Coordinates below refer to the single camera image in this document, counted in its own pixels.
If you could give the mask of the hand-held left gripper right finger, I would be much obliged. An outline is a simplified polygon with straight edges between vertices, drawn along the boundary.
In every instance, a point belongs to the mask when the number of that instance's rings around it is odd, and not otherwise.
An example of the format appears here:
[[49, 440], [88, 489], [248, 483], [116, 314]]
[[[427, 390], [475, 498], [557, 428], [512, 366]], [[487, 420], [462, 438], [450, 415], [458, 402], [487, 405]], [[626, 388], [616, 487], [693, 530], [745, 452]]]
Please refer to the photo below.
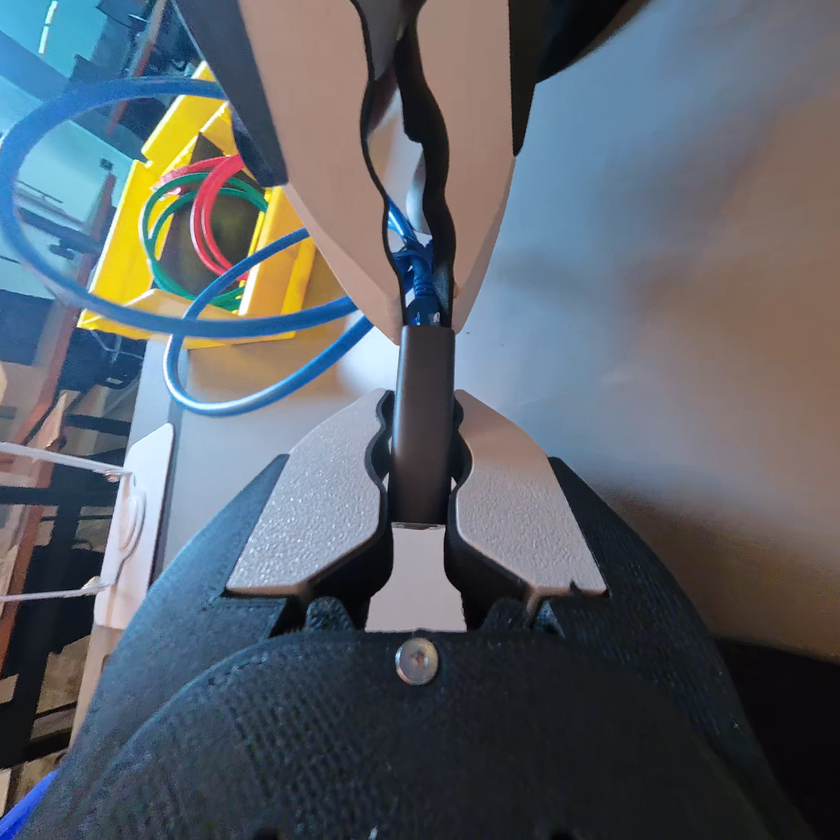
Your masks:
[[456, 391], [454, 476], [446, 523], [446, 575], [467, 624], [499, 600], [534, 618], [543, 602], [603, 596], [607, 584], [549, 457], [522, 430]]

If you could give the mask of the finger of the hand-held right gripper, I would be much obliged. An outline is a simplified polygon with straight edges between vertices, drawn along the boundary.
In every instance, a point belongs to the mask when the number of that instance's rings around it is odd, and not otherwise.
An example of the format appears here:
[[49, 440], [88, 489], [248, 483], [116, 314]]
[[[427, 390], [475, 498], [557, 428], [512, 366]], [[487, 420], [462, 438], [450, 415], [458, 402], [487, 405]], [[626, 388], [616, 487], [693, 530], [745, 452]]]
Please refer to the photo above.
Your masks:
[[507, 1], [425, 2], [417, 19], [423, 76], [448, 141], [444, 189], [455, 228], [454, 329], [487, 273], [515, 167]]
[[387, 199], [364, 136], [370, 39], [357, 3], [239, 3], [287, 167], [288, 195], [330, 269], [390, 341], [403, 293], [387, 241]]

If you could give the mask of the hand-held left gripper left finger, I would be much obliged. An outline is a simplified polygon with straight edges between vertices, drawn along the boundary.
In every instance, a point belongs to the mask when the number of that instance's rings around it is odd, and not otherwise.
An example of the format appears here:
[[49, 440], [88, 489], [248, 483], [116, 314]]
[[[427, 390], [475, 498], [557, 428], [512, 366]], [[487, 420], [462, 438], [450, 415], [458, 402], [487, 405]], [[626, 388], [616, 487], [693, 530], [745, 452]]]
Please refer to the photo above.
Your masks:
[[290, 451], [226, 583], [239, 598], [322, 597], [366, 623], [393, 568], [384, 477], [393, 392], [378, 388], [315, 426]]

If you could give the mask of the black ethernet adapter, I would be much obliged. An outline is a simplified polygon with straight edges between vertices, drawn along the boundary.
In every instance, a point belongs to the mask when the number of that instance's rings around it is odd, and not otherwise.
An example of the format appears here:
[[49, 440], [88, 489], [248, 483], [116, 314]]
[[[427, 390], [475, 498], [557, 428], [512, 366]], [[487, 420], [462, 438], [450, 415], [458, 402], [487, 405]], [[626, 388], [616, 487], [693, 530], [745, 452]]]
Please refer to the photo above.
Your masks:
[[402, 330], [392, 415], [391, 519], [446, 521], [455, 423], [455, 333], [441, 325]]

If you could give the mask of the yellow plastic bin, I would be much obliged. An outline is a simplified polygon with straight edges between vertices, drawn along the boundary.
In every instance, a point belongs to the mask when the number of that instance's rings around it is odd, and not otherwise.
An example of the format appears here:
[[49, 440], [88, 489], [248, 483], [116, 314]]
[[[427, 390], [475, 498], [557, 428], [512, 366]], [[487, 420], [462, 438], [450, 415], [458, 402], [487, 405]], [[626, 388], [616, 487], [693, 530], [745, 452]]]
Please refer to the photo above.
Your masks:
[[[142, 153], [145, 162], [131, 166], [89, 290], [138, 312], [180, 318], [199, 293], [187, 300], [154, 286], [155, 243], [176, 205], [163, 213], [155, 213], [155, 207], [177, 186], [203, 180], [196, 192], [182, 197], [193, 200], [190, 227], [194, 249], [204, 265], [216, 272], [216, 278], [234, 265], [218, 250], [211, 227], [210, 214], [224, 185], [213, 195], [207, 192], [209, 187], [203, 189], [208, 177], [238, 153], [230, 106], [209, 98], [177, 97]], [[240, 166], [231, 171], [226, 182], [240, 170], [248, 169]], [[262, 220], [247, 256], [302, 228], [282, 187], [260, 188], [266, 201], [254, 198]], [[206, 306], [201, 318], [241, 320], [301, 311], [318, 253], [310, 238], [285, 248], [232, 281]]]

